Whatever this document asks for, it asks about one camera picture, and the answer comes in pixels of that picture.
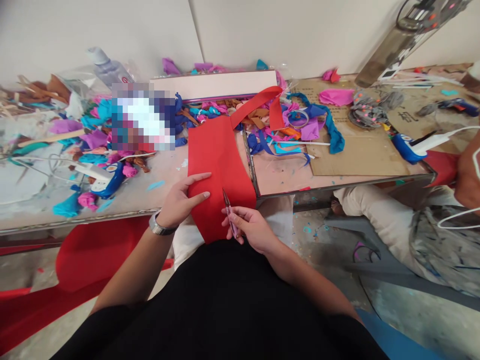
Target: scissors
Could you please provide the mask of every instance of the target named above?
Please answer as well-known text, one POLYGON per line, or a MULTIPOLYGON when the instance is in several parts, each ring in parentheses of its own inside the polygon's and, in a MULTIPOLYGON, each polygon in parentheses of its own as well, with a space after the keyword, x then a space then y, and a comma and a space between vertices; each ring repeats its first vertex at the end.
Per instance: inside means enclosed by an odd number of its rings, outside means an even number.
MULTIPOLYGON (((223 190, 223 200, 225 200, 226 215, 229 216, 232 213, 232 206, 230 205, 230 200, 229 200, 229 197, 227 196, 227 193, 225 192, 225 189, 222 188, 222 190, 223 190)), ((228 218, 228 222, 230 223, 230 228, 231 228, 233 237, 236 239, 239 236, 239 231, 235 226, 235 224, 232 223, 230 218, 228 218)))

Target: hand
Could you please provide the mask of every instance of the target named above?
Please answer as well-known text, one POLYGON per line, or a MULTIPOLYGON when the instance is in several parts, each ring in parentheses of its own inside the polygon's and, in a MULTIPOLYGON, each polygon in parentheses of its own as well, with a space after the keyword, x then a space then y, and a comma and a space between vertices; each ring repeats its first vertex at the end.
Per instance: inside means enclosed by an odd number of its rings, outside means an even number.
MULTIPOLYGON (((230 226, 229 220, 235 224, 239 230, 239 235, 236 240, 240 244, 244 243, 244 239, 241 236, 241 233, 243 232, 245 233, 250 246, 260 254, 272 254, 281 248, 281 241, 275 236, 260 212, 255 209, 241 206, 233 206, 231 210, 232 213, 228 217, 225 217, 221 225, 223 227, 230 226)), ((221 212, 227 214, 227 209, 223 208, 221 212)), ((229 228, 226 238, 231 239, 232 236, 232 229, 229 228)))
POLYGON ((160 214, 156 218, 157 224, 164 228, 179 226, 189 216, 194 207, 210 196, 210 193, 205 191, 189 198, 187 196, 189 186, 194 182, 209 178, 210 175, 212 175, 211 172, 191 175, 173 185, 166 196, 160 214))

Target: concrete floor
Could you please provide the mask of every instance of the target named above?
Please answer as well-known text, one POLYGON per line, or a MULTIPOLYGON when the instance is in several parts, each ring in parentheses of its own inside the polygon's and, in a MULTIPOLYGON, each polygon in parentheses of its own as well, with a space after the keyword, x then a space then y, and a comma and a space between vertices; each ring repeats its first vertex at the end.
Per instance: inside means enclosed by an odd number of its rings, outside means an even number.
MULTIPOLYGON (((302 199, 308 200, 309 196, 302 194, 302 199)), ((365 292, 357 277, 341 266, 351 261, 360 238, 325 226, 327 213, 327 209, 322 209, 293 215, 292 249, 334 282, 355 307, 373 311, 367 293, 382 320, 444 359, 480 360, 479 312, 368 278, 362 279, 365 292)), ((27 286, 40 290, 55 285, 57 253, 58 248, 52 248, 0 257, 0 291, 27 286)), ((160 274, 152 296, 160 291, 172 273, 173 270, 167 270, 160 274)), ((49 359, 85 320, 94 302, 92 299, 70 311, 0 359, 49 359)))

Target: white wall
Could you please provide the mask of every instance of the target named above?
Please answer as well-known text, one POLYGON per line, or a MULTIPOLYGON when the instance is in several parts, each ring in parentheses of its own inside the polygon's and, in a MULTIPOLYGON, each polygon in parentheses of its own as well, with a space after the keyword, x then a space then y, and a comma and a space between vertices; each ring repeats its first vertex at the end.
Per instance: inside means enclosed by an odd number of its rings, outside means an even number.
MULTIPOLYGON (((358 72, 393 27, 403 0, 190 0, 205 61, 288 64, 295 78, 358 72)), ((480 60, 480 0, 451 20, 405 67, 480 60)))
POLYGON ((0 84, 90 64, 91 46, 133 61, 147 80, 163 73, 162 57, 185 70, 202 61, 188 0, 0 2, 0 84))

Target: plastic bottle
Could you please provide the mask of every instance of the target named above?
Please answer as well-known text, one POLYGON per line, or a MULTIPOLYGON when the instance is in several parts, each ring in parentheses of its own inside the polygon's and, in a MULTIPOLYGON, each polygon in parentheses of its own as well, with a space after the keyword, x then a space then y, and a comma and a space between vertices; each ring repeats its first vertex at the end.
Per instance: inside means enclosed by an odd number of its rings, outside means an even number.
POLYGON ((362 88, 372 86, 380 75, 399 59, 404 50, 412 47, 415 36, 423 26, 423 20, 432 9, 433 2, 423 0, 420 4, 414 5, 406 17, 397 22, 357 75, 355 84, 362 88))
POLYGON ((109 89, 112 89, 112 84, 135 82, 124 66, 116 60, 110 60, 101 48, 90 47, 86 52, 90 60, 96 65, 95 75, 109 89))

